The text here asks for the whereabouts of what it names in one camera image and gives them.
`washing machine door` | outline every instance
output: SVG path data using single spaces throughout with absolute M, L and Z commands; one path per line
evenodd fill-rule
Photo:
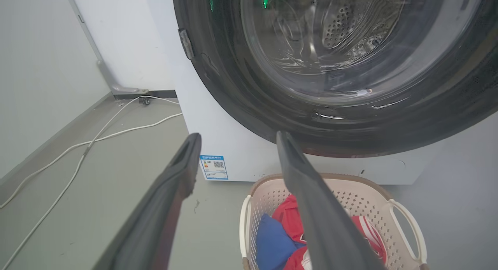
M 174 0 L 217 102 L 305 153 L 408 151 L 498 107 L 498 0 Z

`floor stain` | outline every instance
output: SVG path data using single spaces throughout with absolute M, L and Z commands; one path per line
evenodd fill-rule
M 195 201 L 197 201 L 197 203 L 195 204 L 194 207 L 194 214 L 195 214 L 195 209 L 199 206 L 199 204 L 201 204 L 201 202 L 199 202 L 199 199 L 196 199 Z

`qr code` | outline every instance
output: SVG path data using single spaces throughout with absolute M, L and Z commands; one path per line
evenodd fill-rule
M 213 161 L 213 162 L 215 164 L 215 168 L 224 168 L 223 162 L 219 162 L 219 161 Z

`blue and white sticker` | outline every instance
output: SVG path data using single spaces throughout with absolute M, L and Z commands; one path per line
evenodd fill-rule
M 228 180 L 223 156 L 201 155 L 201 165 L 206 179 Z

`power cord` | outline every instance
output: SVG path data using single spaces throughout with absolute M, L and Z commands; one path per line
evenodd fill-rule
M 108 139 L 108 138 L 111 138 L 111 137 L 115 137 L 117 135 L 121 135 L 123 133 L 126 133 L 126 132 L 130 132 L 130 131 L 133 131 L 133 130 L 138 130 L 138 129 L 143 129 L 143 128 L 149 128 L 149 127 L 153 127 L 155 125 L 158 125 L 160 123 L 163 123 L 164 121 L 167 121 L 168 119 L 171 119 L 175 116 L 181 116 L 183 113 L 179 113 L 179 114 L 173 114 L 172 116 L 168 116 L 166 117 L 165 119 L 162 119 L 154 124 L 150 124 L 150 125 L 145 125 L 145 126 L 140 126 L 140 127 L 135 127 L 135 128 L 130 128 L 128 130 L 124 130 L 124 131 L 120 131 L 120 132 L 117 132 L 117 133 L 114 133 L 112 135 L 108 135 L 106 137 L 103 137 L 103 138 L 98 138 L 98 136 L 100 136 L 102 134 L 102 132 L 105 130 L 105 128 L 109 125 L 109 123 L 111 123 L 111 121 L 123 110 L 125 109 L 125 107 L 127 107 L 130 103 L 134 102 L 135 100 L 138 100 L 139 98 L 156 98 L 156 99 L 159 99 L 159 100 L 165 100 L 165 101 L 168 101 L 170 103 L 175 103 L 177 105 L 179 105 L 179 103 L 176 103 L 172 100 L 168 100 L 168 99 L 165 99 L 165 98 L 158 98 L 158 97 L 154 97 L 154 96 L 140 96 L 140 97 L 137 97 L 137 98 L 134 98 L 133 100 L 131 100 L 130 102 L 128 102 L 124 107 L 122 107 L 105 125 L 104 127 L 98 132 L 98 134 L 91 140 L 91 141 L 87 141 L 87 142 L 82 142 L 81 144 L 75 144 L 74 146 L 71 146 L 70 148 L 66 149 L 66 151 L 64 151 L 61 155 L 59 155 L 55 160 L 53 160 L 52 162 L 50 162 L 48 165 L 46 165 L 45 167 L 43 167 L 42 169 L 39 169 L 38 171 L 30 174 L 29 176 L 27 176 L 21 183 L 20 185 L 16 188 L 16 190 L 14 191 L 14 193 L 9 197 L 9 199 L 7 199 L 7 201 L 5 201 L 5 203 L 3 203 L 1 206 L 0 206 L 0 209 L 1 208 L 4 208 L 12 199 L 14 199 L 14 197 L 18 194 L 18 192 L 20 191 L 20 189 L 22 188 L 23 184 L 26 183 L 30 178 L 32 178 L 33 176 L 35 176 L 36 174 L 38 174 L 39 172 L 45 170 L 46 168 L 50 167 L 51 165 L 53 165 L 55 162 L 57 162 L 57 160 L 59 160 L 62 156 L 64 156 L 66 153 L 68 153 L 69 151 L 73 150 L 74 148 L 77 148 L 79 146 L 83 146 L 85 144 L 88 144 L 85 152 L 83 153 L 83 155 L 81 156 L 80 158 L 80 161 L 78 162 L 78 165 L 76 166 L 76 170 L 74 171 L 74 174 L 73 176 L 71 177 L 71 179 L 69 180 L 69 183 L 66 185 L 66 187 L 62 190 L 62 192 L 59 194 L 59 196 L 57 197 L 57 199 L 55 199 L 54 203 L 52 204 L 52 206 L 50 206 L 50 208 L 47 210 L 47 212 L 41 217 L 41 219 L 35 224 L 35 226 L 33 227 L 33 229 L 28 233 L 28 235 L 26 236 L 26 238 L 21 242 L 21 244 L 19 245 L 19 247 L 14 251 L 14 253 L 12 254 L 12 256 L 9 258 L 9 260 L 7 261 L 7 263 L 5 264 L 5 266 L 2 268 L 2 270 L 7 270 L 7 268 L 9 267 L 9 265 L 12 263 L 12 261 L 14 260 L 14 258 L 16 258 L 16 256 L 19 254 L 20 250 L 24 247 L 24 245 L 26 244 L 26 242 L 30 239 L 30 237 L 33 235 L 33 233 L 36 231 L 36 229 L 40 226 L 40 224 L 43 222 L 43 220 L 45 220 L 45 218 L 47 217 L 47 215 L 53 210 L 53 208 L 55 207 L 55 205 L 57 205 L 57 203 L 59 202 L 59 200 L 62 198 L 62 196 L 64 195 L 64 193 L 66 192 L 66 190 L 69 188 L 69 186 L 71 185 L 71 183 L 73 182 L 74 178 L 76 177 L 76 175 L 78 174 L 78 171 L 80 170 L 80 167 L 81 167 L 81 164 L 83 163 L 83 160 L 85 159 L 85 157 L 87 156 L 90 148 L 93 146 L 93 144 L 96 142 L 96 141 L 101 141 L 101 140 L 104 140 L 104 139 Z

